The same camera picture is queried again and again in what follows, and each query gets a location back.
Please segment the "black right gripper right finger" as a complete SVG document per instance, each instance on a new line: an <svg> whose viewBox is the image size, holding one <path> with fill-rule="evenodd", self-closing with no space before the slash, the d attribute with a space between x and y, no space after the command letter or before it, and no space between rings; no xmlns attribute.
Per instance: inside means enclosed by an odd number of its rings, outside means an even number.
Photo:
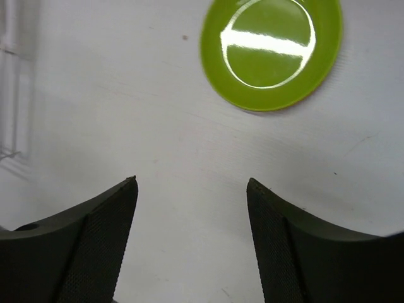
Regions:
<svg viewBox="0 0 404 303"><path fill-rule="evenodd" d="M285 201L256 179L247 208L266 302L402 302L403 234L349 230Z"/></svg>

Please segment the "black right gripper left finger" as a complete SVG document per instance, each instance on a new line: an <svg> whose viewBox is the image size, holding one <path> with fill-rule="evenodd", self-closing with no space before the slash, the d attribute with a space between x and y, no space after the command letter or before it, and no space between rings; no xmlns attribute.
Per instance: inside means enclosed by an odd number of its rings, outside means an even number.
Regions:
<svg viewBox="0 0 404 303"><path fill-rule="evenodd" d="M137 199L128 177L53 216L1 229L1 302L113 302Z"/></svg>

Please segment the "green plate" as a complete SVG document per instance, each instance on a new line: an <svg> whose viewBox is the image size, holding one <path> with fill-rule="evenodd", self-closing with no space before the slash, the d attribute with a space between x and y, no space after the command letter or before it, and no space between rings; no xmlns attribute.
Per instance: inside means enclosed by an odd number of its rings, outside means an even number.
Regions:
<svg viewBox="0 0 404 303"><path fill-rule="evenodd" d="M213 1L199 40L201 65L232 105L281 110L325 80L342 38L339 1Z"/></svg>

